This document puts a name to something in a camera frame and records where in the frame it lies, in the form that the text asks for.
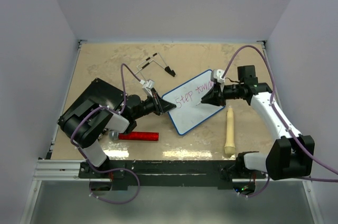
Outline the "blue framed whiteboard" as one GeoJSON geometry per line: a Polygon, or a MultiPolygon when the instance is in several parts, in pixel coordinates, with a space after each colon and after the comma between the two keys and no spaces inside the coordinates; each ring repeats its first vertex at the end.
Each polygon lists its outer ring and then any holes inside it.
{"type": "Polygon", "coordinates": [[[223,106],[201,104],[201,98],[213,87],[212,70],[208,69],[178,87],[162,95],[162,99],[176,105],[168,112],[169,117],[181,136],[224,109],[223,106]]]}

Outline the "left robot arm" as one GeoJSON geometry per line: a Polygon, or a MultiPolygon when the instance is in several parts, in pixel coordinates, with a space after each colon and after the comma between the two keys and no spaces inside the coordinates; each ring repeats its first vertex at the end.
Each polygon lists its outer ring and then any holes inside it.
{"type": "Polygon", "coordinates": [[[162,99],[152,89],[145,100],[141,100],[138,95],[126,96],[119,111],[87,99],[72,112],[61,116],[58,125],[70,138],[71,144],[91,164],[91,172],[103,178],[109,173],[109,157],[98,142],[100,134],[106,130],[129,134],[137,126],[137,119],[151,113],[160,116],[175,108],[175,104],[162,99]]]}

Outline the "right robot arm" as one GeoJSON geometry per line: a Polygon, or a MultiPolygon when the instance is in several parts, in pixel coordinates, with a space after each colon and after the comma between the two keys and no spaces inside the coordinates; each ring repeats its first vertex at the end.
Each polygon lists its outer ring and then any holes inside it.
{"type": "Polygon", "coordinates": [[[225,106],[227,100],[243,99],[265,122],[274,144],[267,155],[259,152],[243,152],[236,159],[235,171],[241,178],[247,178],[254,170],[267,173],[273,180],[309,176],[312,170],[315,143],[311,136],[304,136],[286,118],[272,89],[256,77],[255,67],[237,68],[238,81],[225,84],[224,71],[213,70],[213,87],[201,98],[201,103],[225,106]]]}

